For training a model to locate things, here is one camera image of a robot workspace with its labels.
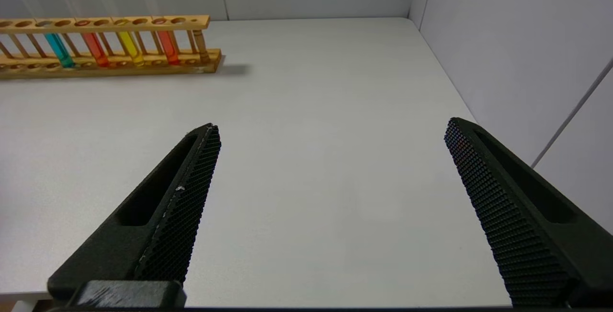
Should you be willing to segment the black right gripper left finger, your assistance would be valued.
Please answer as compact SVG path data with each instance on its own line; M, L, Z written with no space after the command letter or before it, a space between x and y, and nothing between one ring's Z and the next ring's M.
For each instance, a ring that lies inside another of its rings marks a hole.
M59 309L181 309L219 128L190 131L49 277Z

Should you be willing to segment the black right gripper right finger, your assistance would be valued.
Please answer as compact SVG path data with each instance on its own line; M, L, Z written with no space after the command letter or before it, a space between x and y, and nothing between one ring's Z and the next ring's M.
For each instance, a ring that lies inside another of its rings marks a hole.
M610 309L612 235L478 124L450 118L444 141L512 306Z

